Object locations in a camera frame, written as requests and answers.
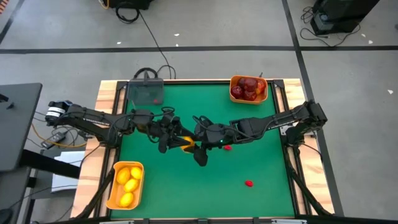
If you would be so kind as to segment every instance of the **grey floor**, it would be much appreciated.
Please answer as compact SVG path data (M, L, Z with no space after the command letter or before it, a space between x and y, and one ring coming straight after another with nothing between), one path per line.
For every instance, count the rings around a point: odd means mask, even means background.
M19 1L10 0L0 30ZM297 35L302 9L314 0L288 0ZM381 0L361 30L342 46L398 45L398 1ZM143 15L163 47L293 46L282 0L156 0ZM337 43L343 35L330 35ZM301 46L322 46L298 38ZM126 25L97 0L25 0L0 44L3 49L155 47L142 20ZM294 51L166 52L178 78L235 74L301 78ZM324 127L343 210L349 217L398 219L398 50L302 52ZM164 64L158 52L0 54L0 84L41 82L38 111L51 100L94 107L101 80L130 79L139 68ZM168 73L161 73L163 78ZM40 133L50 128L35 122ZM33 133L29 137L39 141ZM38 148L30 142L26 145ZM72 198L38 201L32 220L52 222Z

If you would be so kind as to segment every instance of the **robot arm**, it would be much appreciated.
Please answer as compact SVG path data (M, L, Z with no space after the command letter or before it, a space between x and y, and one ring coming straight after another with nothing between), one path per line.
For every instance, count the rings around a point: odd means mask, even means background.
M215 124L205 116L194 116L197 125L192 133L182 126L180 118L174 115L174 109L169 107L163 107L162 114L132 110L129 114L111 115L69 101L52 101L49 106L45 117L47 126L70 125L94 135L101 144L109 147L118 147L120 136L137 130L148 135L151 142L159 143L161 153L183 147L185 152L193 153L200 166L206 165L207 150L214 147L249 143L262 138L270 129L298 122L298 125L287 130L288 143L293 145L303 141L307 131L319 129L327 121L320 105L309 101L283 113L265 118L233 120L229 125Z

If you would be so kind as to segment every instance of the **wooden table frame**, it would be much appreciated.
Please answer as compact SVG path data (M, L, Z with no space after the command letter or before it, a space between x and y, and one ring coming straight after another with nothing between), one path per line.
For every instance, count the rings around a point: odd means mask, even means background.
M267 81L271 84L275 109L277 110L276 112L279 113L288 109L292 109L295 106L301 105L305 101L299 79L267 79ZM127 81L102 81L99 88L95 110L112 114L123 113L126 108L126 101L124 100L126 94L126 83ZM186 85L193 83L197 85L225 84L229 83L229 79L165 80L165 85ZM315 149L318 149L317 140L321 143L322 139L324 141L324 137L323 135L320 136L320 133L318 133L317 136L318 139L316 139L314 136L305 136L305 143L314 147ZM97 145L98 141L96 139L90 139L86 147L86 154L90 153ZM289 153L290 161L298 175L303 177L308 189L310 189L311 193L314 194L315 198L326 210L331 213L343 215L341 202L336 190L333 171L331 169L324 170L323 167L325 166L326 168L326 164L330 166L330 160L326 147L322 149L323 163L320 160L320 156L315 151L306 148L304 145L300 146L299 149L299 151L294 151L291 147L285 148L285 150ZM94 153L92 153L92 155L86 158L81 167L80 178L76 190L75 201L73 203L71 217L77 216L84 209L85 205L88 204L98 189L99 184L103 183L106 174L112 169L112 165L117 162L118 158L119 150L105 149L104 147L100 147ZM288 178L295 214L316 214L307 200L303 197L298 185L289 176ZM109 196L110 187L111 186L108 186L106 189L102 200L97 204L91 216L103 217L110 215L110 210L108 210L105 205L105 201L107 201Z

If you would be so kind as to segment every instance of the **small red object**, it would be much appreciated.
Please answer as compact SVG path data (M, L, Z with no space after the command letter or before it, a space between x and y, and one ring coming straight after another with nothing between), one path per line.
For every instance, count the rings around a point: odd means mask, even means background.
M232 150L232 147L231 146L224 146L224 149L229 151L229 150Z
M246 184L246 186L248 186L248 187L253 187L253 181L251 181L251 180L245 181L244 184Z

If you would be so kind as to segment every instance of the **black metal frame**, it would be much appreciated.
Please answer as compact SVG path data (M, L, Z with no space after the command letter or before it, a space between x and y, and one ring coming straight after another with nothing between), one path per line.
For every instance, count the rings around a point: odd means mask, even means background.
M277 101L277 96L276 96L276 87L280 88L280 93L282 95L282 100L283 100L283 107L285 110L288 110L289 105L287 103L287 97L286 97L283 80L268 80L267 82L271 86L271 92L272 92L272 97L274 100L275 112L280 113L279 102ZM127 92L128 92L127 83L128 83L127 81L117 82L112 114L117 113L117 110L119 107L119 101L120 101L120 97L121 97L121 92L123 90L125 90L125 92L124 92L122 111L123 111L123 113L125 113L125 111L126 111ZM172 82L166 81L164 84L165 85L220 85L220 84L229 85L229 80L177 80L177 81L172 81ZM283 140L283 136L282 136L281 132L279 132L279 134L280 134L281 144L283 145L282 150L284 153L284 159L286 161L286 159L289 158L289 155L287 152L287 147L284 146L285 144L284 144L284 140ZM119 161L119 156L120 156L120 150L119 149L115 149L115 150L116 151L115 151L114 163ZM99 180L100 184L103 183L104 178L106 177L109 155L110 155L110 149L105 150L105 156L104 156L104 161L103 161L102 170L101 170L101 177ZM304 176L303 176L302 164L301 164L299 152L297 150L294 150L294 160L296 163L297 174L305 182ZM299 215L300 211L299 211L299 205L297 202L297 195L296 195L296 191L295 191L294 180L288 174L288 164L286 162L285 162L285 165L286 165L286 172L287 172L286 174L287 174L287 178L289 181L289 189L290 189L290 195L292 197L294 213L295 213L295 215ZM304 200L304 207L305 207L306 214L311 215L311 207L310 207L308 200L304 196L303 196L303 200ZM101 206L101 199L95 208L94 217L99 216L100 206ZM108 209L108 208L106 209L106 217L110 218L110 209ZM192 220L151 220L150 222L151 223L183 223L183 222L187 222L187 221L192 221ZM214 222L257 223L257 222L269 222L269 221L270 221L270 219L258 218L258 217L253 217L253 218L248 218L248 219L228 219L228 218L226 218L226 219L212 219L211 220L212 223L214 223ZM148 222L149 222L149 219L134 221L134 223L148 223Z

